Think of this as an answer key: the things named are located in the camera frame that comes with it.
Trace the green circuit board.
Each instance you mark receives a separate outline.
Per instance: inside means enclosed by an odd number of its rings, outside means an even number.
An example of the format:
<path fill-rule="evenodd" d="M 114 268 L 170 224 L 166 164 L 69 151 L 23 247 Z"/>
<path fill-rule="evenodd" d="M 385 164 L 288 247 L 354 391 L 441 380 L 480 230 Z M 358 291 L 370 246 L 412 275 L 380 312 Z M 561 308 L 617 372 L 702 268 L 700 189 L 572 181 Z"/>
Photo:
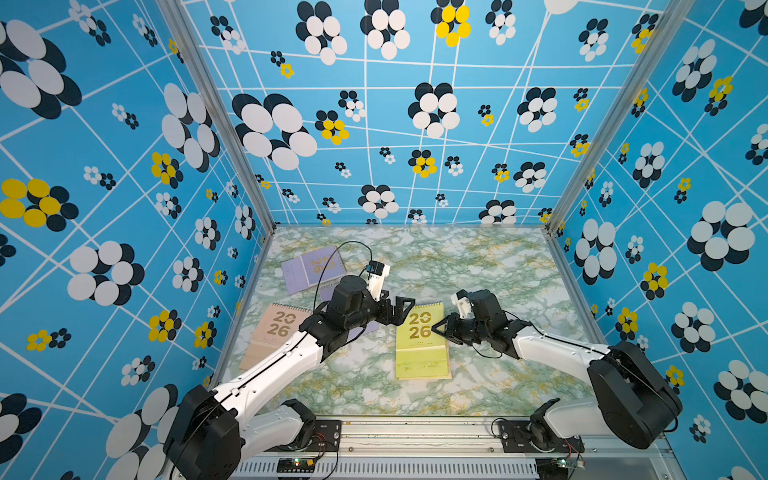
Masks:
<path fill-rule="evenodd" d="M 574 473 L 583 469 L 584 460 L 565 458 L 540 458 L 536 460 L 536 469 L 540 480 L 569 480 Z"/>
<path fill-rule="evenodd" d="M 278 460 L 277 473 L 312 474 L 316 461 L 312 458 L 281 458 Z"/>

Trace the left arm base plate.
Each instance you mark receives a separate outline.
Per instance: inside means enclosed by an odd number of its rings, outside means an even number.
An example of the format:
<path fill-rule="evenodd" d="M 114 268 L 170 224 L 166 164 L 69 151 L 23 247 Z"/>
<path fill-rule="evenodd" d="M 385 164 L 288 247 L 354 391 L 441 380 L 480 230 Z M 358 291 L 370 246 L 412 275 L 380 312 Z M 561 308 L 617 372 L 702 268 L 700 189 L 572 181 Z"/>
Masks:
<path fill-rule="evenodd" d="M 342 421 L 337 419 L 310 421 L 301 427 L 291 443 L 272 447 L 268 452 L 337 452 L 342 426 Z"/>

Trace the aluminium corner post left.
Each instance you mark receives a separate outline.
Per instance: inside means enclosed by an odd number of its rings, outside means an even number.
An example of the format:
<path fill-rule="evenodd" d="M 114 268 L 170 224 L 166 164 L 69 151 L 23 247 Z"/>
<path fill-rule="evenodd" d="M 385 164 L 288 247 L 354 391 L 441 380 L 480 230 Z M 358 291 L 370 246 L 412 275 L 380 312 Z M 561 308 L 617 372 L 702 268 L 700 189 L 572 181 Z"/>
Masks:
<path fill-rule="evenodd" d="M 255 174 L 246 158 L 235 128 L 228 118 L 225 104 L 205 62 L 203 50 L 195 41 L 192 30 L 193 24 L 186 19 L 180 1 L 159 0 L 157 4 L 174 40 L 181 47 L 182 53 L 185 54 L 185 62 L 190 75 L 211 115 L 222 144 L 229 153 L 235 172 L 253 202 L 255 212 L 266 231 L 265 236 L 270 239 L 274 234 L 275 221 L 264 196 L 259 191 Z"/>

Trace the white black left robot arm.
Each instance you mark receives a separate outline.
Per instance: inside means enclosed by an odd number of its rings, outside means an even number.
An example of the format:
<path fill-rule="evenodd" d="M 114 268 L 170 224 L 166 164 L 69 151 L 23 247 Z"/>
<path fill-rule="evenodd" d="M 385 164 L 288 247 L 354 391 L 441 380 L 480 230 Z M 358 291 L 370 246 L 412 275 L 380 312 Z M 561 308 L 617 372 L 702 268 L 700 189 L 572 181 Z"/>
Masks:
<path fill-rule="evenodd" d="M 351 343 L 370 323 L 400 326 L 416 301 L 391 298 L 384 278 L 347 275 L 277 351 L 211 390 L 196 386 L 181 400 L 163 447 L 164 479 L 227 479 L 242 460 L 278 446 L 303 446 L 312 415 L 299 402 L 261 409 L 298 376 Z"/>

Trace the purple calendar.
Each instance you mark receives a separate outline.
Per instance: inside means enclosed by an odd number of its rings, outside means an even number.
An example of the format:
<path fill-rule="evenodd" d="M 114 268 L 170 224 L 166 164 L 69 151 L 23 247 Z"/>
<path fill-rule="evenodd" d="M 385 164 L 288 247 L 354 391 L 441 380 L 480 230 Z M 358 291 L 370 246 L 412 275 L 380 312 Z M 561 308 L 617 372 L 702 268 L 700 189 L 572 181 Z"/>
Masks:
<path fill-rule="evenodd" d="M 281 271 L 289 295 L 336 280 L 346 274 L 340 254 L 334 246 L 316 249 L 281 264 Z"/>
<path fill-rule="evenodd" d="M 333 292 L 335 290 L 337 283 L 330 283 L 327 285 L 323 285 L 319 289 L 319 300 L 320 302 L 327 302 L 332 299 Z M 353 328 L 349 333 L 348 340 L 353 340 L 357 336 L 362 336 L 368 333 L 372 333 L 378 329 L 378 326 L 371 323 L 367 326 L 358 326 Z"/>

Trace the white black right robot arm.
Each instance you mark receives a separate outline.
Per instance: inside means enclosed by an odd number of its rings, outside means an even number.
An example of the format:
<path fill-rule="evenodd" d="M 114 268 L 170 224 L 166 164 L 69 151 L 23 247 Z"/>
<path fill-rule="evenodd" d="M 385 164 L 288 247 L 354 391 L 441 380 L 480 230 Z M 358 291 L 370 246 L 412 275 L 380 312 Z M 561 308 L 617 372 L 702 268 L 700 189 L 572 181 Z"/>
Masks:
<path fill-rule="evenodd" d="M 675 429 L 682 401 L 639 346 L 547 333 L 504 310 L 487 289 L 460 290 L 451 302 L 456 312 L 432 326 L 434 334 L 456 345 L 488 343 L 502 356 L 536 362 L 590 385 L 590 397 L 551 399 L 534 411 L 525 434 L 536 449 L 552 451 L 575 437 L 608 434 L 646 449 Z"/>

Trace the green calendar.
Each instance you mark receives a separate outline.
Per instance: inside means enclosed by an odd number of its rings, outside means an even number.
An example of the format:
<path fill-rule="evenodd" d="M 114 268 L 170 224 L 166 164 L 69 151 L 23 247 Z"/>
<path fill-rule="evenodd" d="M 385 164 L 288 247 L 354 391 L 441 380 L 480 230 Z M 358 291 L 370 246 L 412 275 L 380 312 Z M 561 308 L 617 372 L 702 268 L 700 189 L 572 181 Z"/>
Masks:
<path fill-rule="evenodd" d="M 447 341 L 431 332 L 431 327 L 444 317 L 442 303 L 414 306 L 405 322 L 397 328 L 395 364 L 402 352 L 440 352 L 448 357 L 450 364 Z"/>

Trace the right green circuit board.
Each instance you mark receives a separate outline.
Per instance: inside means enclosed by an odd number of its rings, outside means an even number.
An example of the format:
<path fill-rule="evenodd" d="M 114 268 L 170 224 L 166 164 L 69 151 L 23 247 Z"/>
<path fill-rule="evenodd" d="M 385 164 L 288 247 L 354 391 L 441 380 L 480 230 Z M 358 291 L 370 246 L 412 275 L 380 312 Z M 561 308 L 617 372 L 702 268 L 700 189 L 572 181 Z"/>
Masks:
<path fill-rule="evenodd" d="M 536 469 L 540 480 L 569 480 L 574 473 L 583 469 L 584 460 L 565 458 L 540 458 L 536 460 Z"/>

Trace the left green circuit board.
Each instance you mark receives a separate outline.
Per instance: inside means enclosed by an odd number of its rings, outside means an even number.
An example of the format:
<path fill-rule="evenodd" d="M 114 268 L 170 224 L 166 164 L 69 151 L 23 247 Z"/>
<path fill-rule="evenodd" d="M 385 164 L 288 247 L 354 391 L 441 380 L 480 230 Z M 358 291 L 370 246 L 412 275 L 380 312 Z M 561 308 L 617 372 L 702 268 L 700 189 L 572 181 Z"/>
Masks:
<path fill-rule="evenodd" d="M 281 458 L 278 460 L 277 473 L 312 474 L 316 461 L 312 458 Z"/>

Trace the aluminium front rail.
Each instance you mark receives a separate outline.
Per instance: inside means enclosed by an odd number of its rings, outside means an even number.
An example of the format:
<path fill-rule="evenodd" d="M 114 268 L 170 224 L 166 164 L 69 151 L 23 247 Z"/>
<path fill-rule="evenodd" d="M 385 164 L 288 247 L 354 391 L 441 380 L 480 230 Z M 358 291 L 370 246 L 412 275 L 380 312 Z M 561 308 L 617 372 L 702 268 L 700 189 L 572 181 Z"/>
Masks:
<path fill-rule="evenodd" d="M 337 452 L 268 452 L 244 459 L 227 479 L 539 479 L 536 460 L 584 460 L 571 479 L 682 479 L 665 439 L 635 450 L 608 436 L 578 437 L 585 451 L 505 453 L 491 417 L 322 417 L 342 421 Z M 281 458 L 312 458 L 312 474 L 277 473 Z"/>

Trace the aluminium corner post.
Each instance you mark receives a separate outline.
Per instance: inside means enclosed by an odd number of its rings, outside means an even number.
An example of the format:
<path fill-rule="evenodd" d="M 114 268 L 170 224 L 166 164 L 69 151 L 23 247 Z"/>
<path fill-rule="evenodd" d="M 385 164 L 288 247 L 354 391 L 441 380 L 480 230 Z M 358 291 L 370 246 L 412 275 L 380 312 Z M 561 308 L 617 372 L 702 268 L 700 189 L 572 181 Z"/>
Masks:
<path fill-rule="evenodd" d="M 553 215 L 546 227 L 550 237 L 555 236 L 557 229 L 565 221 L 566 214 L 576 203 L 579 191 L 587 176 L 596 167 L 601 155 L 615 137 L 634 99 L 645 87 L 694 4 L 694 0 L 668 2 L 666 9 L 662 12 L 654 37 L 645 47 L 644 52 L 639 55 L 616 99 L 601 122 L 588 153 L 580 161 L 554 208 Z"/>
<path fill-rule="evenodd" d="M 159 0 L 157 4 L 174 40 L 181 47 L 182 53 L 185 54 L 185 62 L 190 75 L 211 115 L 222 144 L 229 153 L 235 172 L 253 202 L 255 212 L 266 231 L 265 236 L 270 239 L 274 234 L 275 221 L 264 196 L 259 191 L 255 174 L 246 158 L 235 128 L 228 118 L 225 104 L 205 62 L 203 50 L 195 41 L 192 30 L 193 24 L 186 19 L 180 1 Z"/>

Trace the aluminium corner post right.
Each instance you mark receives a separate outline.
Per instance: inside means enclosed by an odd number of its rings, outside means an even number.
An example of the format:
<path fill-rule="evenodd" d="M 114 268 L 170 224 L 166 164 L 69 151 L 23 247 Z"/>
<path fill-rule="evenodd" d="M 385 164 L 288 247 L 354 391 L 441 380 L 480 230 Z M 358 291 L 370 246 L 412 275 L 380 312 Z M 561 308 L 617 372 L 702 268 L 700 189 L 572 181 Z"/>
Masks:
<path fill-rule="evenodd" d="M 553 215 L 546 227 L 550 237 L 555 236 L 557 229 L 565 221 L 566 214 L 576 203 L 579 191 L 587 176 L 596 167 L 601 155 L 615 137 L 634 99 L 645 87 L 694 4 L 694 0 L 668 2 L 666 9 L 662 12 L 654 37 L 645 47 L 644 52 L 639 55 L 616 99 L 601 122 L 588 153 L 580 161 L 554 208 Z"/>

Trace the pink calendar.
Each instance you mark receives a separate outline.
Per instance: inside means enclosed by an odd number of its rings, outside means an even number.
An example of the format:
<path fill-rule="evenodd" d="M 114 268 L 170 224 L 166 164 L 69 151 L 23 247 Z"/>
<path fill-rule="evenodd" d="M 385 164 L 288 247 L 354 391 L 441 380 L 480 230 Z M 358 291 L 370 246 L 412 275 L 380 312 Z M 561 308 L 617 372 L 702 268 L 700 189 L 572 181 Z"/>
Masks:
<path fill-rule="evenodd" d="M 437 352 L 402 352 L 396 358 L 398 380 L 439 380 L 451 377 L 449 359 Z"/>
<path fill-rule="evenodd" d="M 310 316 L 309 309 L 273 303 L 268 306 L 239 364 L 244 373 L 283 346 L 301 323 Z"/>

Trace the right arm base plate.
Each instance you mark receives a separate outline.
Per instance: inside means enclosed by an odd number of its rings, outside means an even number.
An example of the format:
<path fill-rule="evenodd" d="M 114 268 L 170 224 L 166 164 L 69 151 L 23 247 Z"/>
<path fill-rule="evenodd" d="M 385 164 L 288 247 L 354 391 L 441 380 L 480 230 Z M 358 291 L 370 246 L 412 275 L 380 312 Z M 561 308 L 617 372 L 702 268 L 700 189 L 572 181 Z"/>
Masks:
<path fill-rule="evenodd" d="M 585 451 L 580 438 L 557 437 L 543 424 L 528 420 L 497 418 L 492 422 L 491 433 L 501 442 L 505 453 L 556 453 L 568 456 Z"/>

